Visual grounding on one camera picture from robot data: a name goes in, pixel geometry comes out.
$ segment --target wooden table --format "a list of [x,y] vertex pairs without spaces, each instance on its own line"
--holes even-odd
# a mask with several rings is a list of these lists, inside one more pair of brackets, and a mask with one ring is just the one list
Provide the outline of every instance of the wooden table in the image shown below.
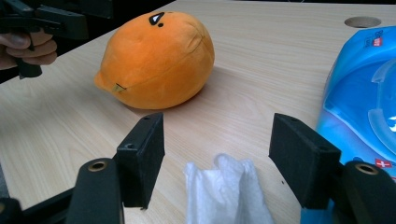
[[[148,210],[125,209],[127,223],[184,223],[184,166],[210,169],[223,152],[253,160],[276,223],[299,223],[300,205],[268,158],[274,113],[315,128],[326,78],[358,31],[344,21],[393,25],[396,6],[176,1],[160,10],[197,17],[216,61],[198,95],[163,111],[163,166]],[[82,164],[113,157],[137,121],[158,112],[127,107],[93,85],[112,34],[43,66],[41,77],[0,86],[0,162],[23,208],[74,187]]]

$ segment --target finger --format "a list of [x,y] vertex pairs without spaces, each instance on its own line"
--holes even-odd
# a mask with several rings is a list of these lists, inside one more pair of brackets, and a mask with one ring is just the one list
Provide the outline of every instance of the finger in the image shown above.
[[0,35],[0,45],[14,49],[26,49],[30,45],[29,35],[23,33],[8,33]]
[[6,47],[0,45],[0,69],[15,67],[15,60],[6,53]]
[[32,37],[34,46],[42,45],[52,39],[52,35],[44,33],[43,29],[39,32],[30,33],[30,37]]
[[34,57],[34,58],[23,58],[23,61],[29,64],[38,64],[38,65],[48,65],[55,62],[58,55],[56,52],[52,52],[51,54],[47,54],[44,56]]
[[17,58],[32,58],[51,54],[57,47],[56,42],[50,39],[42,45],[35,46],[35,50],[7,48],[7,53]]

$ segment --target stuffed toy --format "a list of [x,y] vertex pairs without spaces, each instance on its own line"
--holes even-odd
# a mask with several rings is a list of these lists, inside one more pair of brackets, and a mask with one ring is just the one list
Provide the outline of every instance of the stuffed toy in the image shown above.
[[128,106],[165,109],[198,93],[214,61],[211,37],[200,21],[183,12],[151,12],[111,36],[94,83]]

